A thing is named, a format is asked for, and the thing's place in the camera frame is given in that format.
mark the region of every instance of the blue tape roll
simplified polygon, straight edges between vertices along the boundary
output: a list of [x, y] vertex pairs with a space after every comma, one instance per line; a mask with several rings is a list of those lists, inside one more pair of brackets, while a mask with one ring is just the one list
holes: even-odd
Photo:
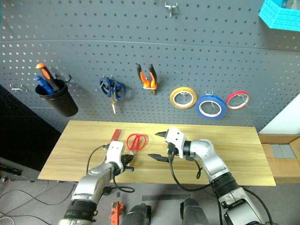
[[[202, 109], [200, 109], [200, 105], [207, 101], [213, 102], [213, 103], [217, 104], [218, 106], [220, 106], [221, 111], [219, 111], [216, 114], [211, 114], [212, 116], [208, 116], [209, 115], [208, 113], [205, 113]], [[195, 108], [199, 115], [201, 115], [202, 117], [209, 119], [209, 120], [218, 120], [218, 119], [222, 118], [223, 116], [225, 116], [227, 113], [226, 103], [222, 99], [220, 99], [219, 97], [217, 97], [215, 95], [202, 96], [201, 98], [198, 99], [198, 101], [195, 105]]]

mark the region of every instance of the black cup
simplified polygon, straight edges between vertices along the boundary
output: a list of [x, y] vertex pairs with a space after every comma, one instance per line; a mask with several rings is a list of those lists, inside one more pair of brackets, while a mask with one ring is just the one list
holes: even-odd
[[36, 93], [61, 115], [74, 116], [78, 112], [78, 107], [68, 92], [68, 86], [62, 80], [55, 80], [55, 83], [60, 90], [54, 94], [49, 95], [40, 85], [36, 87]]

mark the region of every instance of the white wall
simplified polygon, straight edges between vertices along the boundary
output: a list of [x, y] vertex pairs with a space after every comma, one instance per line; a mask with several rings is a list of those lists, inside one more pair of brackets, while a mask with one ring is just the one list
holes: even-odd
[[260, 131], [260, 134], [299, 135], [300, 94], [268, 123], [268, 125]]

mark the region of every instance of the floor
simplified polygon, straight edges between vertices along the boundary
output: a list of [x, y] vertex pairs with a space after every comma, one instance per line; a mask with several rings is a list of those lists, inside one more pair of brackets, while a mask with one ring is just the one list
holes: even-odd
[[[29, 181], [10, 181], [2, 188], [0, 195], [10, 190], [21, 189], [36, 195], [47, 185], [47, 181], [39, 180], [36, 182]], [[70, 192], [73, 183], [63, 182], [57, 183], [50, 181], [45, 192], [38, 197], [39, 200], [46, 203], [58, 203], [62, 201]], [[217, 200], [212, 196], [210, 188], [206, 191], [185, 192], [176, 185], [165, 184], [131, 184], [136, 192], [134, 194], [120, 193], [113, 190], [108, 196], [103, 196], [98, 205], [98, 215], [95, 217], [97, 222], [94, 224], [109, 225], [110, 224], [110, 207], [112, 202], [120, 201], [124, 204], [125, 213], [134, 205], [146, 203], [152, 207], [152, 225], [181, 225], [180, 219], [180, 203], [187, 196], [197, 199], [202, 206], [210, 225], [219, 225]], [[258, 194], [268, 206], [273, 221], [277, 225], [300, 225], [300, 184], [285, 184], [276, 187], [250, 187], [250, 190]], [[161, 195], [169, 195], [170, 199], [154, 200]], [[30, 200], [30, 197], [20, 191], [10, 192], [0, 198], [0, 212], [8, 212], [20, 204]], [[59, 205], [48, 206], [36, 200], [31, 200], [22, 207], [12, 211], [9, 215], [34, 215], [42, 218], [49, 224], [56, 225], [63, 217], [70, 197]], [[254, 200], [258, 209], [261, 210], [263, 216], [267, 216], [260, 205]], [[14, 217], [16, 225], [44, 225], [45, 223], [33, 217]], [[0, 220], [0, 225], [12, 225], [9, 219]]]

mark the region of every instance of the yellow tape roll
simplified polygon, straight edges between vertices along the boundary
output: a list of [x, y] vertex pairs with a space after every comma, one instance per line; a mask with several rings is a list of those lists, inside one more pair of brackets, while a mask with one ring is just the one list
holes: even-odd
[[[189, 95], [192, 96], [192, 100], [190, 100], [188, 103], [186, 104], [180, 104], [178, 102], [175, 101], [175, 98], [177, 95], [179, 94], [184, 94], [187, 93]], [[193, 105], [195, 105], [197, 101], [197, 95], [195, 93], [195, 91], [191, 88], [188, 87], [180, 87], [180, 88], [176, 88], [174, 91], [172, 91], [172, 93], [170, 94], [170, 102], [171, 104], [178, 109], [187, 109], [192, 107]]]

